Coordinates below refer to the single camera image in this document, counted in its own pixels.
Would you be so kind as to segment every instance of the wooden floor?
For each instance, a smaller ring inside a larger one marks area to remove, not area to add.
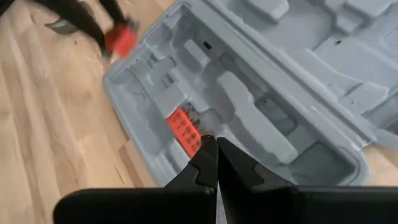
[[[143,33],[173,1],[119,3]],[[78,189],[153,186],[103,92],[108,64],[84,35],[43,26],[55,18],[23,0],[0,18],[0,223],[51,223],[57,200]],[[369,184],[398,185],[398,154],[370,147],[366,157]]]

